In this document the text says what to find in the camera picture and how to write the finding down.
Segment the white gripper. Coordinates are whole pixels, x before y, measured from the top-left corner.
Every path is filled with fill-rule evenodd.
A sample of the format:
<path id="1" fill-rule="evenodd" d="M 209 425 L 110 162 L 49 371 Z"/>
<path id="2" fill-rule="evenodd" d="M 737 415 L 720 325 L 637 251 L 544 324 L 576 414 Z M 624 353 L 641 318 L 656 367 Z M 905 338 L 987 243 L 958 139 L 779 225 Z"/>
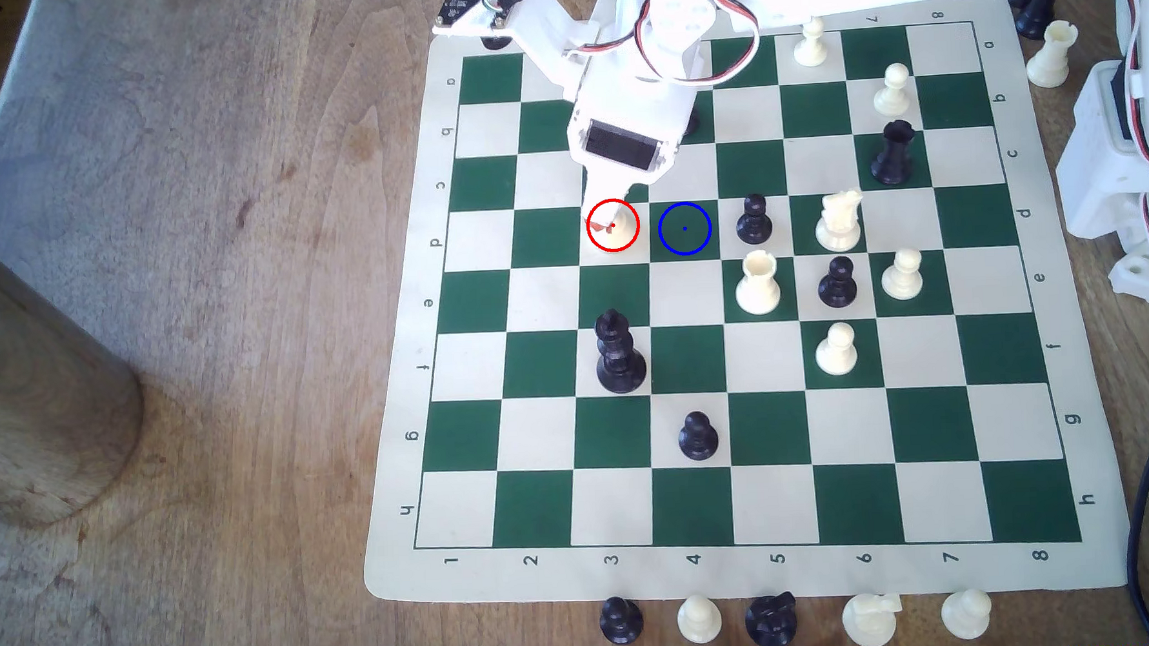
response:
<path id="1" fill-rule="evenodd" d="M 568 123 L 571 156 L 584 168 L 583 220 L 588 232 L 612 225 L 634 184 L 654 183 L 673 166 L 697 87 L 643 78 L 632 43 L 588 57 Z"/>

